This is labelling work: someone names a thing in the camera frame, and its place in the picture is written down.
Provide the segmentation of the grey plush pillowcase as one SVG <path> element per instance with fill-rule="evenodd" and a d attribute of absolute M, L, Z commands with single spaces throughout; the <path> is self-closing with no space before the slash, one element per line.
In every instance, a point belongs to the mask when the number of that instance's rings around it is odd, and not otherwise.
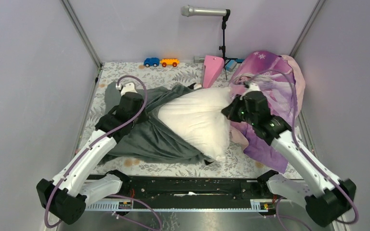
<path fill-rule="evenodd" d="M 213 159 L 180 138 L 158 119 L 160 107 L 199 88 L 199 84 L 193 83 L 189 86 L 177 84 L 172 89 L 166 87 L 138 89 L 137 92 L 146 100 L 145 111 L 148 113 L 148 120 L 134 126 L 131 132 L 103 157 L 100 164 L 103 165 L 118 157 L 165 164 L 212 163 Z"/>

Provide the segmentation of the white pillow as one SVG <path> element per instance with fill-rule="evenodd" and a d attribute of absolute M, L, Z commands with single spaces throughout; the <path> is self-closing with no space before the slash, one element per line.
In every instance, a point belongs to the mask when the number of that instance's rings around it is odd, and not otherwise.
<path fill-rule="evenodd" d="M 231 103 L 230 88 L 202 88 L 160 107 L 158 119 L 210 160 L 223 162 L 230 145 L 230 121 L 222 109 Z"/>

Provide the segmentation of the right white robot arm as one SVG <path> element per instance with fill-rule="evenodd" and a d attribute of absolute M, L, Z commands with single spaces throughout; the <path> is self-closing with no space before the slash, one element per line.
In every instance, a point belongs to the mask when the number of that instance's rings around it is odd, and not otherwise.
<path fill-rule="evenodd" d="M 354 203 L 354 182 L 342 180 L 301 146 L 294 129 L 282 117 L 270 113 L 267 98 L 262 92 L 236 95 L 221 112 L 233 122 L 251 125 L 255 134 L 280 152 L 305 181 L 305 184 L 300 184 L 275 173 L 258 183 L 257 192 L 261 197 L 269 198 L 273 194 L 285 197 L 303 207 L 321 227 L 338 222 L 338 218 L 350 209 L 354 211 L 354 219 L 342 220 L 341 223 L 350 225 L 359 221 L 359 211 Z"/>

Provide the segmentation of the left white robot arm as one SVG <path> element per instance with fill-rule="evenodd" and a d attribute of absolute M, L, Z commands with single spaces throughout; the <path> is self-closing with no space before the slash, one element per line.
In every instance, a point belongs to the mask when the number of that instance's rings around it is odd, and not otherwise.
<path fill-rule="evenodd" d="M 146 94 L 123 94 L 119 104 L 100 118 L 84 148 L 51 180 L 39 181 L 36 189 L 45 209 L 46 227 L 58 225 L 49 224 L 50 214 L 59 218 L 60 222 L 72 224 L 81 217 L 86 206 L 113 194 L 123 198 L 130 193 L 129 183 L 115 174 L 106 174 L 91 183 L 85 181 L 100 160 L 136 124 L 146 121 L 146 101 Z"/>

